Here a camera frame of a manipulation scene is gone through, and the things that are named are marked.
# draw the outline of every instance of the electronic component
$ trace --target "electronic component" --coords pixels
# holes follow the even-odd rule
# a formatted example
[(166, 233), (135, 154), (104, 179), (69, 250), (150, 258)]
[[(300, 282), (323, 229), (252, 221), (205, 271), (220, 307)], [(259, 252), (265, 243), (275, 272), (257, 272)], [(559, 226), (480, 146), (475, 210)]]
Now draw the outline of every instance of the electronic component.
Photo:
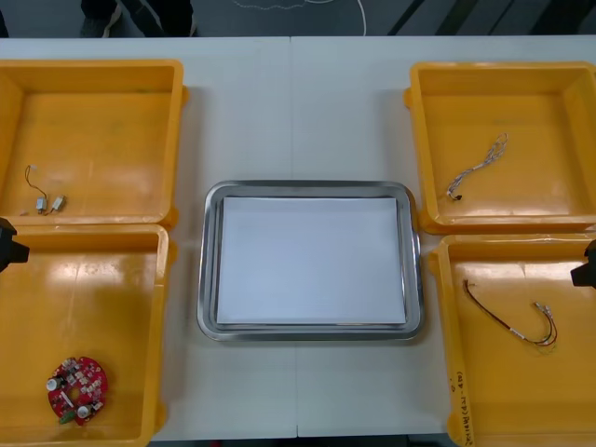
[(64, 208), (65, 204), (66, 204), (66, 196), (56, 197), (56, 200), (54, 200), (54, 203), (52, 204), (52, 209), (50, 212), (62, 211), (62, 208)]
[(35, 209), (37, 210), (37, 214), (45, 213), (47, 210), (47, 199), (45, 197), (38, 197)]
[(65, 385), (66, 385), (66, 380), (64, 380), (64, 377), (60, 377), (60, 376), (52, 377), (46, 383), (46, 390), (54, 391), (58, 388), (62, 388)]
[(46, 383), (47, 399), (60, 424), (83, 426), (105, 405), (108, 380), (94, 359), (66, 359)]

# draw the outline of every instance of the brown wire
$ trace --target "brown wire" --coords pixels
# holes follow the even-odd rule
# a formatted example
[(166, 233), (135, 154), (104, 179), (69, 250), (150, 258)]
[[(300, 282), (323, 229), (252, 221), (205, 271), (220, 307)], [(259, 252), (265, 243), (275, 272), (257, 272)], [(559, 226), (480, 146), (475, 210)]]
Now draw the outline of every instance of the brown wire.
[(25, 168), (25, 182), (27, 182), (27, 184), (29, 186), (31, 186), (33, 189), (36, 189), (41, 194), (43, 194), (44, 195), (44, 199), (47, 200), (47, 194), (44, 193), (39, 187), (37, 187), (34, 184), (32, 184), (31, 182), (29, 182), (29, 174), (31, 174), (31, 165), (27, 165), (27, 168)]
[(472, 292), (469, 289), (469, 286), (470, 286), (470, 284), (469, 284), (468, 280), (464, 279), (464, 291), (466, 291), (467, 296), (469, 296), (472, 299), (472, 301), (480, 309), (482, 309), (485, 313), (487, 313), (497, 323), (499, 323), (501, 326), (503, 326), (508, 331), (514, 332), (516, 334), (516, 336), (519, 336), (523, 341), (528, 342), (532, 345), (540, 346), (540, 347), (546, 347), (546, 346), (553, 345), (557, 341), (559, 332), (557, 331), (557, 326), (555, 325), (555, 321), (554, 321), (552, 315), (550, 314), (550, 310), (548, 307), (543, 306), (542, 304), (540, 304), (538, 302), (534, 303), (536, 308), (549, 320), (549, 334), (546, 337), (544, 337), (542, 340), (537, 340), (537, 341), (530, 340), (529, 338), (526, 338), (525, 335), (519, 333), (518, 331), (513, 329), (511, 326), (509, 326), (505, 321), (503, 321), (501, 318), (499, 318), (497, 315), (495, 315), (489, 309), (484, 307), (484, 305), (472, 294)]

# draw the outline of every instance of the red circuit board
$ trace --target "red circuit board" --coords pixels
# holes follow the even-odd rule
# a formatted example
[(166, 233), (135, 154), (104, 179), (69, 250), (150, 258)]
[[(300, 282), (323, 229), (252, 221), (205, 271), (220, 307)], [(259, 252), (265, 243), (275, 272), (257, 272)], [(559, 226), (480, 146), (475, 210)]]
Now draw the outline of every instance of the red circuit board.
[[(47, 398), (60, 423), (74, 421), (83, 426), (105, 405), (108, 379), (105, 371), (94, 359), (81, 357), (66, 359), (48, 380), (58, 384), (55, 389), (48, 385)], [(77, 410), (86, 407), (86, 417), (80, 417)]]

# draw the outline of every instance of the wire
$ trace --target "wire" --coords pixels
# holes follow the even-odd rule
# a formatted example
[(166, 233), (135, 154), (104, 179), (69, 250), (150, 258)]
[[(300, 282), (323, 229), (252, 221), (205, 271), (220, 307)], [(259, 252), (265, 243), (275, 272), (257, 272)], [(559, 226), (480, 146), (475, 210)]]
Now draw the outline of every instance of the wire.
[(44, 199), (47, 200), (47, 194), (44, 193), (39, 187), (35, 186), (34, 184), (31, 184), (31, 182), (29, 182), (29, 174), (31, 174), (31, 165), (27, 165), (27, 168), (25, 168), (25, 181), (27, 182), (27, 184), (29, 186), (31, 186), (33, 189), (36, 189), (37, 191), (39, 191), (41, 194), (44, 195)]
[[(297, 7), (305, 7), (306, 5), (327, 5), (328, 3), (333, 3), (335, 0), (303, 0), (302, 3), (295, 3), (293, 5), (288, 5), (284, 7), (283, 5), (270, 5), (268, 7), (261, 7), (259, 5), (243, 5), (238, 0), (232, 0), (232, 3), (237, 7), (242, 7), (244, 9), (259, 9), (260, 11), (270, 11), (271, 9), (282, 9), (284, 11), (289, 11), (290, 9), (296, 9)], [(367, 23), (366, 23), (366, 12), (364, 11), (364, 6), (362, 5), (362, 0), (356, 0), (358, 2), (358, 6), (360, 8), (360, 15), (362, 16), (362, 35), (366, 35), (367, 33)]]
[(471, 174), (477, 169), (484, 168), (485, 166), (490, 165), (491, 163), (498, 160), (503, 153), (505, 152), (505, 148), (507, 147), (507, 142), (509, 140), (509, 136), (506, 133), (501, 133), (498, 137), (496, 137), (496, 141), (493, 143), (491, 148), (488, 150), (488, 154), (486, 154), (486, 158), (482, 161), (479, 165), (476, 165), (474, 168), (466, 169), (462, 173), (460, 173), (454, 180), (451, 182), (449, 187), (447, 188), (447, 196), (449, 196), (453, 200), (461, 200), (462, 197), (454, 196), (455, 190), (459, 187), (461, 182), (464, 180), (468, 174)]
[(490, 317), (492, 317), (497, 323), (503, 326), (508, 331), (512, 332), (517, 337), (521, 338), (524, 342), (530, 343), (532, 345), (536, 345), (538, 347), (547, 347), (550, 345), (554, 345), (557, 341), (557, 337), (559, 336), (559, 332), (557, 331), (557, 326), (555, 325), (555, 320), (552, 316), (552, 312), (550, 311), (550, 307), (547, 305), (542, 305), (539, 302), (534, 302), (534, 306), (538, 309), (549, 321), (549, 333), (547, 336), (542, 338), (541, 340), (530, 340), (529, 338), (525, 337), (519, 331), (516, 331), (511, 326), (509, 326), (505, 321), (495, 315), (493, 312), (488, 310), (478, 299), (472, 294), (469, 289), (469, 286), (473, 286), (473, 284), (469, 284), (467, 279), (464, 279), (464, 291), (466, 291), (467, 296), (469, 296), (472, 301), (484, 312), (486, 312)]
[(366, 12), (364, 12), (364, 6), (362, 5), (362, 0), (356, 0), (358, 2), (358, 6), (360, 7), (360, 14), (362, 15), (362, 35), (366, 35)]

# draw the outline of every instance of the handwritten label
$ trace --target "handwritten label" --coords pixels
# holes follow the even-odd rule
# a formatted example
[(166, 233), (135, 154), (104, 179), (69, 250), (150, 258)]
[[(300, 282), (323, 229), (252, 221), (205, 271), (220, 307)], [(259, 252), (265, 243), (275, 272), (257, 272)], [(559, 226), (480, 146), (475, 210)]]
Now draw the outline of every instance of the handwritten label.
[[(457, 372), (457, 388), (459, 388), (459, 410), (462, 416), (462, 424), (464, 425), (464, 434), (466, 435), (466, 446), (474, 445), (467, 396), (464, 394), (464, 374), (459, 371)], [(452, 384), (452, 392), (455, 391), (456, 388)]]

